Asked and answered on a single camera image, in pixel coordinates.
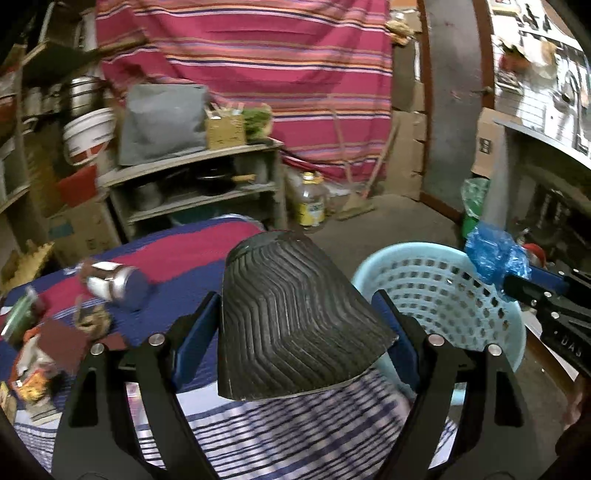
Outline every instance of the metal pot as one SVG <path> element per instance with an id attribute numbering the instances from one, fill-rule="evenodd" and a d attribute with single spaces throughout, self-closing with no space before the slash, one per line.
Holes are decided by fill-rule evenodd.
<path id="1" fill-rule="evenodd" d="M 70 120 L 104 107 L 103 90 L 105 82 L 97 77 L 78 77 L 63 86 L 61 110 Z"/>
<path id="2" fill-rule="evenodd" d="M 162 205 L 164 197 L 155 181 L 145 183 L 134 189 L 135 207 L 140 211 L 151 210 Z"/>
<path id="3" fill-rule="evenodd" d="M 198 168 L 195 186 L 201 195 L 213 197 L 223 195 L 234 188 L 231 162 L 209 163 Z"/>

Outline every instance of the wooden stick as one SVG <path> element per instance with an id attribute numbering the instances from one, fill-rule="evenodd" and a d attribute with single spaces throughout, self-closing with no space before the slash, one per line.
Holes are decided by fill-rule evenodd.
<path id="1" fill-rule="evenodd" d="M 365 188 L 361 193 L 361 196 L 366 199 L 369 196 L 369 192 L 371 191 L 371 187 L 374 186 L 375 179 L 378 177 L 379 169 L 382 167 L 386 155 L 392 150 L 392 145 L 394 144 L 394 140 L 398 134 L 398 128 L 400 126 L 400 119 L 397 118 L 395 121 L 394 117 L 392 117 L 392 125 L 390 126 L 390 134 L 388 136 L 388 140 L 382 149 L 382 152 L 379 155 L 378 161 L 374 165 L 374 169 L 372 170 L 371 176 L 368 182 L 365 184 Z"/>
<path id="2" fill-rule="evenodd" d="M 345 166 L 345 174 L 347 175 L 347 182 L 349 183 L 349 187 L 350 187 L 351 191 L 353 191 L 354 190 L 353 175 L 351 173 L 351 164 L 349 163 L 349 159 L 347 158 L 347 153 L 345 150 L 345 140 L 343 139 L 343 130 L 340 127 L 339 116 L 336 114 L 335 106 L 332 102 L 330 103 L 330 112 L 332 113 L 333 120 L 335 121 L 336 136 L 337 136 L 337 139 L 339 140 L 340 157 L 343 162 L 343 165 Z"/>

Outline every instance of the white bucket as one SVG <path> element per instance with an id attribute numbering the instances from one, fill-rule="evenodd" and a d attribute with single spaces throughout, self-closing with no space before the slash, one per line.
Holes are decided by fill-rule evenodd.
<path id="1" fill-rule="evenodd" d="M 64 127 L 69 162 L 78 166 L 94 160 L 107 147 L 114 132 L 115 114 L 112 108 L 95 110 L 71 121 Z"/>

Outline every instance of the plastic bottle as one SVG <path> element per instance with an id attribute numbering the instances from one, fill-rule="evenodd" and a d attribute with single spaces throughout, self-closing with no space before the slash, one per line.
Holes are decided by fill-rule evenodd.
<path id="1" fill-rule="evenodd" d="M 321 174 L 307 171 L 297 195 L 297 219 L 304 230 L 318 229 L 326 219 L 327 190 Z"/>

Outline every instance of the metal screw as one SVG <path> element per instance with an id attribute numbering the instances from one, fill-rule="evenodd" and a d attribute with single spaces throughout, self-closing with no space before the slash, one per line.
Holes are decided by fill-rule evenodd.
<path id="1" fill-rule="evenodd" d="M 429 335 L 429 343 L 433 346 L 442 346 L 445 343 L 445 338 L 436 333 Z"/>
<path id="2" fill-rule="evenodd" d="M 500 346 L 498 346 L 496 343 L 492 343 L 488 346 L 488 352 L 492 356 L 500 356 L 501 353 L 503 353 L 503 349 Z"/>
<path id="3" fill-rule="evenodd" d="M 90 353 L 92 353 L 93 355 L 100 355 L 104 351 L 105 351 L 105 346 L 102 343 L 95 343 L 90 348 Z"/>
<path id="4" fill-rule="evenodd" d="M 155 333 L 148 338 L 148 342 L 152 346 L 162 345 L 164 343 L 164 335 L 162 335 L 162 333 Z"/>

